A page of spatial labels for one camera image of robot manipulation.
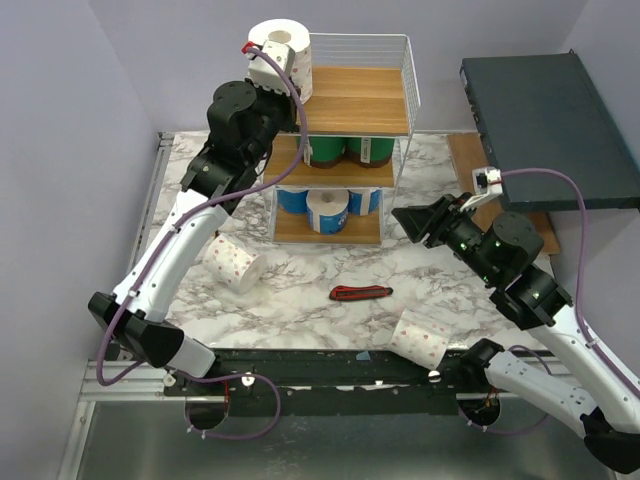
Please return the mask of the green roll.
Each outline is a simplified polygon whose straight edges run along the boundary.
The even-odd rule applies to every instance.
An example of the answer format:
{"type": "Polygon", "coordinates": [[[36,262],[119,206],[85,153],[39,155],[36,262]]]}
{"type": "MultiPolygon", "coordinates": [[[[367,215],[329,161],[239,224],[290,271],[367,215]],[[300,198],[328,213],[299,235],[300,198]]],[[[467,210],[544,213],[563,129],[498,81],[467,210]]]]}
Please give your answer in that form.
{"type": "Polygon", "coordinates": [[[350,137],[345,157],[363,168],[381,168],[390,162],[394,146],[394,138],[350,137]]]}
{"type": "Polygon", "coordinates": [[[337,136],[309,136],[302,142],[295,137],[296,146],[303,145],[301,162],[312,168],[329,169],[343,160],[347,139],[337,136]]]}

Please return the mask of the white wire wooden shelf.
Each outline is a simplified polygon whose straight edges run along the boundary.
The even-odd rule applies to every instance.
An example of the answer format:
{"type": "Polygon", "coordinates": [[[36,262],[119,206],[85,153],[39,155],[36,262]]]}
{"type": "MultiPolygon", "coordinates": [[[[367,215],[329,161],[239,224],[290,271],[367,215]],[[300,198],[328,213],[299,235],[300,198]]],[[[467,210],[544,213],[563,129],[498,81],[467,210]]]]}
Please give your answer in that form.
{"type": "Polygon", "coordinates": [[[405,34],[313,33],[309,137],[282,134],[264,178],[280,175],[297,150],[301,163],[273,190],[275,243],[377,245],[384,194],[395,191],[393,158],[411,139],[419,90],[405,34]]]}

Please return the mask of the blue paper roll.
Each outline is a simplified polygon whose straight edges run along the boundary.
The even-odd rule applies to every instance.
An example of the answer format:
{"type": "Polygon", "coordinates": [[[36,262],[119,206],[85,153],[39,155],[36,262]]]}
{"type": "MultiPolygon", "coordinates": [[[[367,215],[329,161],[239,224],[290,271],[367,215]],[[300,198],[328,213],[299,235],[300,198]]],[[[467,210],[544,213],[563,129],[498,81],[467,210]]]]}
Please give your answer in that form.
{"type": "Polygon", "coordinates": [[[382,190],[377,188],[349,189],[348,192],[348,212],[357,216],[372,214],[382,198],[382,190]]]}

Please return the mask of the green roll front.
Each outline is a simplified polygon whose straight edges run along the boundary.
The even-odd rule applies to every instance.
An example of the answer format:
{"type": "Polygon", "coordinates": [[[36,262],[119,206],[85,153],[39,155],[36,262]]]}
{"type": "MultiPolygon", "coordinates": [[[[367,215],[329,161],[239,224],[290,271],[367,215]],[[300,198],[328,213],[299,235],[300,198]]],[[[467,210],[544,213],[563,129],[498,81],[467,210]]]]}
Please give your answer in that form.
{"type": "Polygon", "coordinates": [[[350,137],[345,157],[363,168],[381,168],[390,162],[394,146],[394,138],[350,137]]]}

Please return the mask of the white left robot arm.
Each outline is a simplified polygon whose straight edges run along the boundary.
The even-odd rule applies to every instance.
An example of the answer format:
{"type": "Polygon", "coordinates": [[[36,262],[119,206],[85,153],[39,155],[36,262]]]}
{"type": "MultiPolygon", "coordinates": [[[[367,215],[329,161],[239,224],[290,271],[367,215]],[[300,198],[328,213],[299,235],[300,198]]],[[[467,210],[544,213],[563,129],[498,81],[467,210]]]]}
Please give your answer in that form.
{"type": "Polygon", "coordinates": [[[250,80],[216,89],[207,110],[209,137],[189,163],[174,206],[132,271],[110,293],[96,292],[88,308],[105,331],[99,362],[111,341],[155,368],[187,374],[201,395],[222,380],[214,352],[166,320],[185,274],[205,243],[256,192],[256,168],[280,132],[303,127],[302,103],[290,79],[282,91],[250,80]]]}

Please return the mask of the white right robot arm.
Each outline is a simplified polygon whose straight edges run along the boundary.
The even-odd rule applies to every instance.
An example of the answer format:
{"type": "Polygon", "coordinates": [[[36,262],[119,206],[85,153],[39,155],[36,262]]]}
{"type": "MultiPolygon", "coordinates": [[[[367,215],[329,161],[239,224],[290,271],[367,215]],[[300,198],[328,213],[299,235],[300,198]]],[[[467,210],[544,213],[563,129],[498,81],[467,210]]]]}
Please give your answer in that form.
{"type": "Polygon", "coordinates": [[[543,344],[579,384],[531,369],[488,339],[463,357],[462,384],[474,392],[489,385],[512,392],[564,423],[606,467],[621,474],[638,471],[638,377],[577,319],[576,297],[536,265],[544,241],[531,221],[504,212],[482,230],[462,208],[468,197],[444,195],[392,214],[412,242],[447,246],[491,289],[496,309],[543,344]]]}

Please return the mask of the pink dotted roll front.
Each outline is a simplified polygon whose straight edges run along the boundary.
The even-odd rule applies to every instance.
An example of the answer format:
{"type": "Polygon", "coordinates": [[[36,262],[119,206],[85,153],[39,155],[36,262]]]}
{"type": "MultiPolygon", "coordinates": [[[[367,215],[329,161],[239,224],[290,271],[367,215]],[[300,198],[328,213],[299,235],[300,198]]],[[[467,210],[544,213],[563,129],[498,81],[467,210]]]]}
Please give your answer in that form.
{"type": "Polygon", "coordinates": [[[451,326],[404,309],[387,343],[387,349],[416,365],[435,370],[445,356],[451,326]]]}

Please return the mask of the green roll back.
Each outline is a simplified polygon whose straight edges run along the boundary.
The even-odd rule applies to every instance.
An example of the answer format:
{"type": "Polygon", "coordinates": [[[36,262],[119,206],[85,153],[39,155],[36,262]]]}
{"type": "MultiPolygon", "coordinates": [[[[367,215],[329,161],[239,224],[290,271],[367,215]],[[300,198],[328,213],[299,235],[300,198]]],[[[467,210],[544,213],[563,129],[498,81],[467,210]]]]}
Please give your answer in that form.
{"type": "Polygon", "coordinates": [[[302,142],[295,137],[296,146],[303,145],[301,162],[312,168],[329,169],[343,160],[347,139],[337,136],[309,136],[302,142]]]}

